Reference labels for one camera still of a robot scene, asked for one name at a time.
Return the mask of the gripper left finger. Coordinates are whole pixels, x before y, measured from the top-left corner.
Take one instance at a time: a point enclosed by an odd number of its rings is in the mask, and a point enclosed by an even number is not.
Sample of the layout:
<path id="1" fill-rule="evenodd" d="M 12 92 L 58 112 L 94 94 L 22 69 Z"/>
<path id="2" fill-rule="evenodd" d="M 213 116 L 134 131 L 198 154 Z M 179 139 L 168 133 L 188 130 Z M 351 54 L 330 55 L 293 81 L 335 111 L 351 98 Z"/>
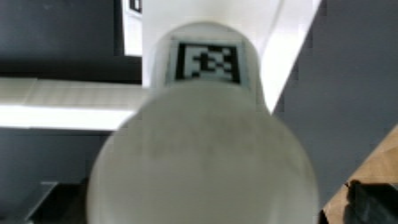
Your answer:
<path id="1" fill-rule="evenodd" d="M 0 224 L 86 224 L 86 180 L 40 182 Z"/>

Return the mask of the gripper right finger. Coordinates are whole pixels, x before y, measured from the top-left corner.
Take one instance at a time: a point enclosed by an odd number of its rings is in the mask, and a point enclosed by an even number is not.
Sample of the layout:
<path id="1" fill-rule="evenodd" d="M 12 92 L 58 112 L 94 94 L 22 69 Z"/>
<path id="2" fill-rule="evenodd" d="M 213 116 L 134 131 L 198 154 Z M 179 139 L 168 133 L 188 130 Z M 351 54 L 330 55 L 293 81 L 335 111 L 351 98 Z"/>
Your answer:
<path id="1" fill-rule="evenodd" d="M 346 199 L 342 224 L 398 224 L 398 184 L 353 180 Z"/>

